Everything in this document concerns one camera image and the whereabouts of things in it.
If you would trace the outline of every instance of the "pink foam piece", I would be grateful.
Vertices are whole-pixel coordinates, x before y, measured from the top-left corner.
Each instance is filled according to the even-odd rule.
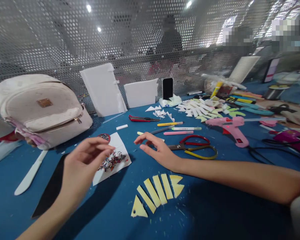
[[[267,127],[274,127],[278,121],[260,121],[260,123]]]

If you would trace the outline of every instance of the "white plastic knife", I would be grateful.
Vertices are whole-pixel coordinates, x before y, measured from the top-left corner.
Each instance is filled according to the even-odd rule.
[[[25,175],[24,179],[22,180],[20,185],[15,190],[15,192],[14,192],[15,196],[24,193],[29,188],[29,186],[31,185],[31,183],[34,179],[37,170],[39,170],[39,167],[40,167],[47,152],[48,152],[48,150],[43,150],[41,152],[41,154],[39,155],[39,157],[37,158],[35,163],[30,168],[29,172]]]

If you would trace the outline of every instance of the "scissors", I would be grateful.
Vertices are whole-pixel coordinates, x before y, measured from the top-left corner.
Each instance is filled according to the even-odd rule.
[[[206,143],[187,142],[187,140],[189,138],[200,138],[200,139],[205,140]],[[187,148],[186,145],[195,145],[195,146],[198,146],[198,147]],[[185,153],[190,154],[190,155],[192,155],[194,157],[197,157],[199,159],[203,159],[203,160],[213,160],[213,159],[216,159],[216,157],[218,156],[218,151],[215,147],[210,145],[210,140],[205,138],[205,137],[202,137],[200,135],[187,136],[183,140],[180,141],[180,144],[169,145],[168,147],[169,147],[170,150],[184,150]],[[203,156],[200,156],[198,154],[193,153],[193,151],[195,151],[195,150],[204,149],[204,148],[211,148],[214,151],[215,154],[212,157],[203,157]]]

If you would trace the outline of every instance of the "pink marker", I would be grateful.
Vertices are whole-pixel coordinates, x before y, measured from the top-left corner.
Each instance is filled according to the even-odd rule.
[[[181,135],[181,134],[193,134],[193,131],[178,131],[178,132],[165,132],[164,135]]]

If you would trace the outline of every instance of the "cable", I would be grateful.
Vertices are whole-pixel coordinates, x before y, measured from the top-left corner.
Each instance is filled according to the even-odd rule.
[[[287,151],[287,150],[284,150],[284,149],[281,149],[280,147],[291,147],[291,144],[297,144],[297,143],[300,143],[300,141],[296,141],[296,142],[290,142],[290,143],[283,143],[283,142],[278,142],[276,140],[273,140],[273,139],[263,139],[262,142],[266,143],[266,144],[269,144],[269,145],[275,145],[277,146],[276,148],[275,147],[256,147],[256,148],[253,148],[251,146],[248,146],[248,152],[249,154],[254,158],[256,159],[258,162],[260,163],[264,163],[264,164],[272,164],[272,165],[275,165],[272,161],[270,161],[269,159],[267,159],[266,157],[264,157],[263,155],[261,155],[260,153],[258,153],[256,151],[256,149],[274,149],[274,150],[278,150],[278,151],[282,151],[282,152],[286,152],[286,153],[289,153],[290,155],[293,155],[297,158],[300,159],[300,156],[295,154],[295,153],[292,153],[290,151]],[[253,153],[259,155],[260,157],[264,158],[266,161],[268,162],[264,162],[260,159],[258,159]]]

